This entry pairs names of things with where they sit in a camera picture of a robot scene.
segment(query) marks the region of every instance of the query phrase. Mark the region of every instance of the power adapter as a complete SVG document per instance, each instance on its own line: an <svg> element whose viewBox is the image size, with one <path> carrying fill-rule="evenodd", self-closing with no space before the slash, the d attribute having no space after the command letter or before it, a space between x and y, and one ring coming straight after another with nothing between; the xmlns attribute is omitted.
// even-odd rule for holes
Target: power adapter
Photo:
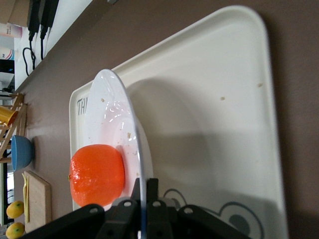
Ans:
<svg viewBox="0 0 319 239"><path fill-rule="evenodd" d="M27 19L27 27L29 30L29 41L33 40L33 37L36 33L39 32L39 8L40 0L30 0L29 13Z"/></svg>
<svg viewBox="0 0 319 239"><path fill-rule="evenodd" d="M40 38L44 39L49 27L52 27L59 0L41 0L39 7L39 22L41 24Z"/></svg>

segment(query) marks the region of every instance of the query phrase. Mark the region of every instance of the black cable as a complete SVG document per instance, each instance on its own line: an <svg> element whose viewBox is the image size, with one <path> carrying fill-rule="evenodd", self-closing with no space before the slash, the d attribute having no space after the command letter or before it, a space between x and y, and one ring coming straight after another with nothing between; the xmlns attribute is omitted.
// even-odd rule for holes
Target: black cable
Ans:
<svg viewBox="0 0 319 239"><path fill-rule="evenodd" d="M29 41L30 42L30 49L31 49L31 59L32 59L32 69L35 69L35 54L32 50L32 40Z"/></svg>
<svg viewBox="0 0 319 239"><path fill-rule="evenodd" d="M26 72L26 75L29 76L29 73L28 73L28 64L27 64L27 62L26 62L25 55L24 55L25 50L30 50L30 51L31 51L31 56L33 56L34 59L35 59L35 54L33 53L32 49L29 48L29 47L25 47L25 48L23 49L23 51L22 51L23 60L24 60L24 63L25 63L25 72Z"/></svg>
<svg viewBox="0 0 319 239"><path fill-rule="evenodd" d="M43 40L45 38L45 35L46 35L47 31L48 31L48 27L41 26L41 34L40 34L40 39L41 39L41 60L43 60Z"/></svg>

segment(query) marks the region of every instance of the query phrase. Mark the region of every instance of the orange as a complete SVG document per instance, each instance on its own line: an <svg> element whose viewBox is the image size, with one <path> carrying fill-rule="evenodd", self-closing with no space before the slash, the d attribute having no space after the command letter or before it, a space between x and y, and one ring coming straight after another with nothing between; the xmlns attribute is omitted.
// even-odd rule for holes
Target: orange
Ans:
<svg viewBox="0 0 319 239"><path fill-rule="evenodd" d="M72 198L79 206L108 205L124 188L122 156L109 145L85 146L71 159L69 180Z"/></svg>

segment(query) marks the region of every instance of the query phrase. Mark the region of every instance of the lemon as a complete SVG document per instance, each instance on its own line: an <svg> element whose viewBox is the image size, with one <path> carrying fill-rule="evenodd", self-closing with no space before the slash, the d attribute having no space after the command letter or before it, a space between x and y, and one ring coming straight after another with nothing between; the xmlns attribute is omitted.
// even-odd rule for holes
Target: lemon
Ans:
<svg viewBox="0 0 319 239"><path fill-rule="evenodd" d="M14 219L20 217L24 212L24 203L22 201L15 201L11 203L6 209L8 217Z"/></svg>
<svg viewBox="0 0 319 239"><path fill-rule="evenodd" d="M5 235L9 239L17 239L24 233L24 225L22 223L13 223L7 228Z"/></svg>

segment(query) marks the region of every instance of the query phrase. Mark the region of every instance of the white tray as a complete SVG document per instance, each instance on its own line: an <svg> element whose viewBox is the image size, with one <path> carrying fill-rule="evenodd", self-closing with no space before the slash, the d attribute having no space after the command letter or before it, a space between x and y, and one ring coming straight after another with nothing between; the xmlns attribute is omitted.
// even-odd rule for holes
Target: white tray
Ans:
<svg viewBox="0 0 319 239"><path fill-rule="evenodd" d="M113 70L148 138L160 196L203 206L252 239L288 238L267 33L255 12L223 8ZM90 84L70 99L71 156Z"/></svg>

